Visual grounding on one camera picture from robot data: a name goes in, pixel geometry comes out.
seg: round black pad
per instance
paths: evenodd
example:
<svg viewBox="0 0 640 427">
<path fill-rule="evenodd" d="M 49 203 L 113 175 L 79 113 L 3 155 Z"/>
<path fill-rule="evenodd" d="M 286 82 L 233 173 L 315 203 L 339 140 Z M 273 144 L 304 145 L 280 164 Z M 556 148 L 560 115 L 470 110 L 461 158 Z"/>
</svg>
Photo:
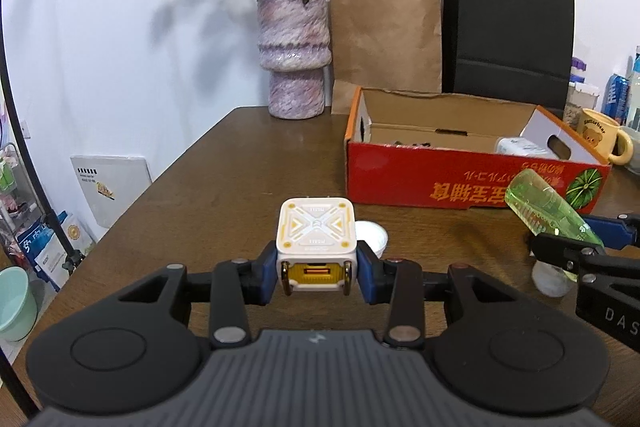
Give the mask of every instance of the round black pad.
<svg viewBox="0 0 640 427">
<path fill-rule="evenodd" d="M 489 341 L 497 362 L 516 371 L 544 371 L 564 356 L 564 346 L 552 334 L 540 330 L 500 331 Z"/>
<path fill-rule="evenodd" d="M 27 372 L 45 406 L 88 415 L 146 409 L 178 393 L 200 368 L 198 341 L 146 303 L 101 301 L 41 333 Z"/>
<path fill-rule="evenodd" d="M 591 405 L 609 370 L 590 328 L 527 300 L 479 304 L 434 340 L 433 355 L 463 399 L 518 416 Z"/>
<path fill-rule="evenodd" d="M 124 369 L 140 360 L 145 351 L 145 337 L 135 331 L 116 328 L 92 331 L 71 346 L 74 360 L 93 371 Z"/>
</svg>

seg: brown paper bag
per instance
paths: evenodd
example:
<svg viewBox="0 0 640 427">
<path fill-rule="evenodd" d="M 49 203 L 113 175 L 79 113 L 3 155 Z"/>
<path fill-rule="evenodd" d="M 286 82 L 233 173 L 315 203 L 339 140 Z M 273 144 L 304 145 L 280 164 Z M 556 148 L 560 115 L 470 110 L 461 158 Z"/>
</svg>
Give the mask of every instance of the brown paper bag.
<svg viewBox="0 0 640 427">
<path fill-rule="evenodd" d="M 332 114 L 347 114 L 356 86 L 441 92 L 440 0 L 331 0 Z"/>
</svg>

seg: blue gripper pad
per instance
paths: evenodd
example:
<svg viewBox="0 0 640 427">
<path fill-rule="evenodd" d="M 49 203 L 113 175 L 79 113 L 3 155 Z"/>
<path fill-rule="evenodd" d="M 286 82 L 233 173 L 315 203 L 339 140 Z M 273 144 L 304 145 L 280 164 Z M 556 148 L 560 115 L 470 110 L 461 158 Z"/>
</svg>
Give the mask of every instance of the blue gripper pad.
<svg viewBox="0 0 640 427">
<path fill-rule="evenodd" d="M 266 306 L 271 301 L 273 291 L 278 283 L 278 272 L 276 261 L 278 259 L 278 249 L 275 241 L 271 241 L 258 259 L 253 262 L 252 269 L 261 271 L 262 284 L 260 285 L 260 304 Z"/>
<path fill-rule="evenodd" d="M 627 245 L 632 245 L 636 240 L 636 232 L 621 219 L 594 216 L 584 216 L 583 218 L 607 248 L 622 250 Z"/>
<path fill-rule="evenodd" d="M 377 304 L 373 265 L 378 262 L 378 258 L 364 241 L 358 241 L 356 258 L 358 260 L 358 285 L 362 297 L 367 304 Z"/>
</svg>

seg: mug handle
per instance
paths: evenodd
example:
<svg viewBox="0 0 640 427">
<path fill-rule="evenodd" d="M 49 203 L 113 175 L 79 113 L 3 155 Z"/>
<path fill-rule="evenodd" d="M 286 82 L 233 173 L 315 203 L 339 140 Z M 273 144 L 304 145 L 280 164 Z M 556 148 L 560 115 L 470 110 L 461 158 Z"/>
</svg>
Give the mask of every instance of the mug handle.
<svg viewBox="0 0 640 427">
<path fill-rule="evenodd" d="M 626 165 L 634 156 L 634 143 L 631 141 L 631 137 L 622 129 L 618 129 L 618 138 L 625 143 L 625 150 L 620 156 L 610 154 L 609 161 L 615 165 Z"/>
</svg>

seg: mint green bucket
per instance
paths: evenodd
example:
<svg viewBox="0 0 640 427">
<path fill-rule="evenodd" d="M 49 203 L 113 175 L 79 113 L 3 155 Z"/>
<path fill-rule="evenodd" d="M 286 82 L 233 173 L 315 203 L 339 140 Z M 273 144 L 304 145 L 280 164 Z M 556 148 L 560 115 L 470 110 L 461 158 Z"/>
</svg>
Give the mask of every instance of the mint green bucket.
<svg viewBox="0 0 640 427">
<path fill-rule="evenodd" d="M 29 276 L 13 266 L 0 272 L 0 338 L 19 341 L 27 336 L 38 316 L 29 288 Z"/>
</svg>

